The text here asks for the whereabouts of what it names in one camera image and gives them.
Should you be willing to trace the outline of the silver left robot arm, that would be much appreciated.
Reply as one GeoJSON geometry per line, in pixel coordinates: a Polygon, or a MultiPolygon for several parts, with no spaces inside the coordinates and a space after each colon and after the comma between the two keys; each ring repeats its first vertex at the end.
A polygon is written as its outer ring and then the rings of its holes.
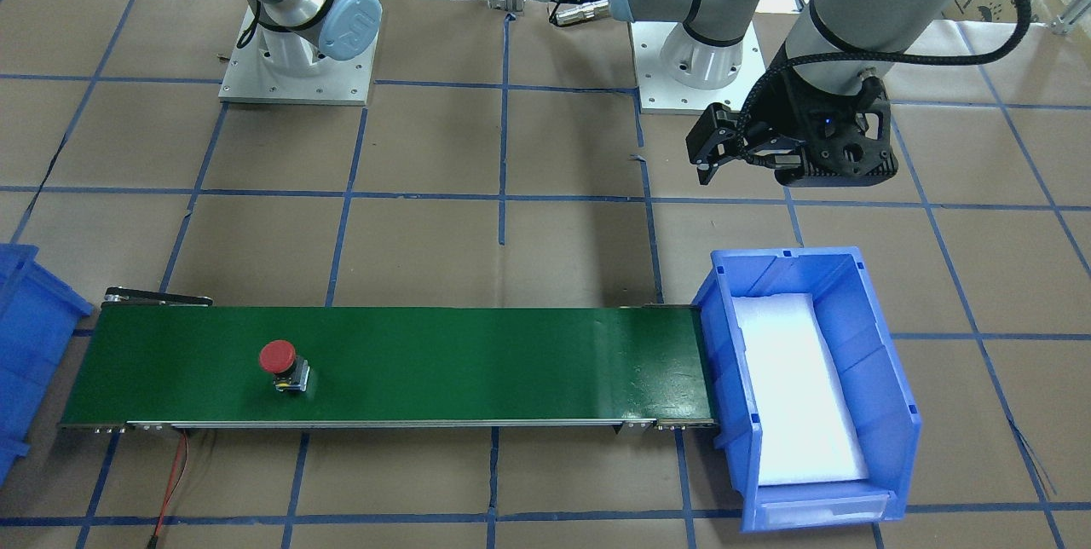
{"type": "MultiPolygon", "coordinates": [[[[667,67],[699,86],[696,57],[742,52],[759,0],[608,0],[624,22],[673,25],[667,67]]],[[[729,162],[771,169],[786,187],[868,187],[898,174],[883,77],[895,65],[982,65],[1019,43],[1024,25],[984,55],[912,55],[952,0],[808,0],[740,105],[714,102],[686,138],[700,184],[729,162]]]]}

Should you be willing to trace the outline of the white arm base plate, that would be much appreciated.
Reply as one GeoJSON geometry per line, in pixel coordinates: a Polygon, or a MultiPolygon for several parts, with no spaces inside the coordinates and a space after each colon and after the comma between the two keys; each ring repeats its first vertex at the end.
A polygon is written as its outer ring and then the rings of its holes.
{"type": "Polygon", "coordinates": [[[221,102],[240,105],[324,105],[364,107],[377,51],[339,62],[291,32],[257,26],[245,47],[235,47],[223,73],[221,102]]]}
{"type": "Polygon", "coordinates": [[[643,114],[740,107],[766,71],[753,26],[729,47],[698,43],[679,22],[633,22],[630,32],[643,114]]]}

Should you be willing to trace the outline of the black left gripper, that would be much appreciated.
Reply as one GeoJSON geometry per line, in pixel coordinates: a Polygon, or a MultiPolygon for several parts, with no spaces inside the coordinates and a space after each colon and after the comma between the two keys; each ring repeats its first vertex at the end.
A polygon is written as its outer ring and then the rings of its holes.
{"type": "Polygon", "coordinates": [[[784,142],[790,152],[753,157],[784,187],[880,184],[898,174],[890,145],[890,103],[879,77],[863,79],[854,95],[810,86],[783,72],[762,89],[750,111],[752,132],[766,150],[784,142]]]}

